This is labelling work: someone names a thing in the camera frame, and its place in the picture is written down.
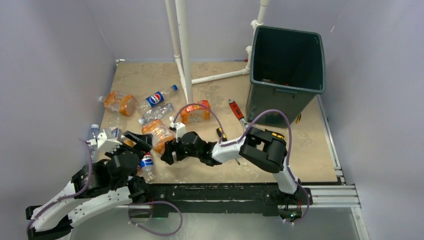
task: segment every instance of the bottle cap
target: bottle cap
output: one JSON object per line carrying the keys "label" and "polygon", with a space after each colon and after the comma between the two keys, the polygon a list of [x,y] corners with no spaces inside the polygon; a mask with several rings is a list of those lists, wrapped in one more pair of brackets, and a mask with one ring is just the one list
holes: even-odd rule
{"label": "bottle cap", "polygon": [[140,118],[139,120],[138,120],[138,122],[141,124],[141,125],[145,125],[147,122],[146,122],[146,119],[144,118],[144,117],[142,117],[142,118]]}

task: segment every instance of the robotic arm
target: robotic arm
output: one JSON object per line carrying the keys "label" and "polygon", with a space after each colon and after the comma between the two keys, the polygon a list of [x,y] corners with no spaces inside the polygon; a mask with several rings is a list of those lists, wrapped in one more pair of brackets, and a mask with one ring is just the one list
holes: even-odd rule
{"label": "robotic arm", "polygon": [[148,186],[136,173],[140,159],[152,148],[152,136],[129,131],[124,136],[134,141],[135,146],[130,147],[113,139],[108,129],[98,135],[98,150],[106,152],[110,160],[103,159],[92,164],[91,179],[84,192],[75,195],[88,182],[88,164],[46,204],[26,209],[26,217],[32,223],[27,229],[28,239],[55,240],[68,235],[72,228],[85,220],[109,209],[146,200]]}
{"label": "robotic arm", "polygon": [[[194,157],[212,167],[243,157],[260,169],[272,173],[282,193],[294,194],[298,190],[286,165],[286,141],[281,134],[252,127],[245,136],[219,145],[217,142],[202,140],[196,132],[186,132],[186,126],[181,122],[171,121],[170,129],[176,132],[176,137],[165,144],[165,151],[160,158],[169,165],[186,157]],[[260,150],[257,147],[262,143],[263,149]]]}

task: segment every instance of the pepsi bottle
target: pepsi bottle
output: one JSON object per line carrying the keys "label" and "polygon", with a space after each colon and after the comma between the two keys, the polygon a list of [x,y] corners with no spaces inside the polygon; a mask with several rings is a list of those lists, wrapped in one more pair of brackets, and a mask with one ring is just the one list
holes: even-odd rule
{"label": "pepsi bottle", "polygon": [[140,116],[143,116],[147,111],[149,111],[153,106],[162,103],[165,99],[170,99],[172,96],[177,94],[177,85],[172,85],[164,90],[157,91],[151,96],[147,97],[145,100],[141,100],[138,103],[137,110],[140,113]]}
{"label": "pepsi bottle", "polygon": [[153,165],[153,158],[150,152],[146,153],[140,160],[140,167],[146,182],[151,183],[156,179],[155,165]]}

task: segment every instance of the tan platform surface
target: tan platform surface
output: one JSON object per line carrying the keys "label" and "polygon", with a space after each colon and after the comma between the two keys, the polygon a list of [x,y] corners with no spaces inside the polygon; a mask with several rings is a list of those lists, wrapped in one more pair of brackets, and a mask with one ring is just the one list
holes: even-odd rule
{"label": "tan platform surface", "polygon": [[[244,62],[193,62],[192,77],[201,78],[211,75],[237,71],[244,68]],[[112,90],[133,94],[142,99],[154,92],[177,85],[180,77],[175,63],[119,63],[112,84]],[[209,81],[193,85],[194,101],[208,100],[211,109],[221,121],[227,138],[233,139],[243,133],[243,127],[228,105],[228,99],[236,101],[246,116],[246,101],[249,93],[249,76],[237,76],[222,80]],[[175,109],[186,104],[183,91],[169,99]],[[101,127],[109,127],[112,113],[105,111]],[[169,126],[169,116],[162,121]],[[142,133],[136,112],[126,118],[124,130],[137,134]],[[336,182],[333,160],[327,144],[321,118],[321,112],[314,99],[302,112],[300,123],[292,124],[293,145],[290,158],[291,169],[302,182]],[[205,141],[218,140],[216,128],[218,123],[211,119],[186,126],[187,131],[195,131]],[[288,131],[283,128],[266,127],[269,130],[282,133],[288,141]],[[275,182],[271,173],[264,172],[244,158],[240,158],[239,166],[235,160],[214,167],[206,166],[196,158],[186,158],[173,165],[167,165],[160,160],[160,155],[152,151],[156,167],[156,183],[266,183]]]}

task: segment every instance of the dark green trash bin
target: dark green trash bin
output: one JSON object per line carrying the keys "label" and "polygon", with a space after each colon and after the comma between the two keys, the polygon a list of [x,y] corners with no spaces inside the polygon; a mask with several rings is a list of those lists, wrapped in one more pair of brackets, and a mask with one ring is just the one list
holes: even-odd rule
{"label": "dark green trash bin", "polygon": [[[247,121],[251,122],[265,110],[278,109],[292,123],[312,99],[325,90],[324,50],[318,33],[269,26],[256,29]],[[257,123],[287,127],[283,117],[272,113]]]}

